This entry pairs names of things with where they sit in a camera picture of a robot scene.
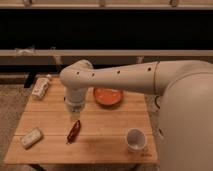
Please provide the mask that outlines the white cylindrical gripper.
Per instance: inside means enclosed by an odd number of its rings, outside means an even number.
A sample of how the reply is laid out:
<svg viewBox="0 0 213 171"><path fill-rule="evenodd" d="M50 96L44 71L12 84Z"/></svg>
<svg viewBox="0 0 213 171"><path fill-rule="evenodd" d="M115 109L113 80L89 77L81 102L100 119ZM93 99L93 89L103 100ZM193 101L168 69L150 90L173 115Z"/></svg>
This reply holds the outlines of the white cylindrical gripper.
<svg viewBox="0 0 213 171"><path fill-rule="evenodd" d="M66 96L65 97L65 106L67 110L72 113L70 116L70 120L72 122L76 122L80 119L80 112L85 107L85 97L84 96L77 96L77 97L71 97Z"/></svg>

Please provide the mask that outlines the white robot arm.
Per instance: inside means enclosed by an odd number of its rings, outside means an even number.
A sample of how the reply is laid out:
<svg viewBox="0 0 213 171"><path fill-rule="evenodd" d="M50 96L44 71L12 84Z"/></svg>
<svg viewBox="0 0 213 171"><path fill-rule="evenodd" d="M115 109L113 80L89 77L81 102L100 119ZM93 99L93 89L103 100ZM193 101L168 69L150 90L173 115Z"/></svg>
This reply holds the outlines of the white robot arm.
<svg viewBox="0 0 213 171"><path fill-rule="evenodd" d="M159 171L213 171L213 64L178 60L95 69L80 60L62 69L60 81L71 113L84 109L90 87L159 95Z"/></svg>

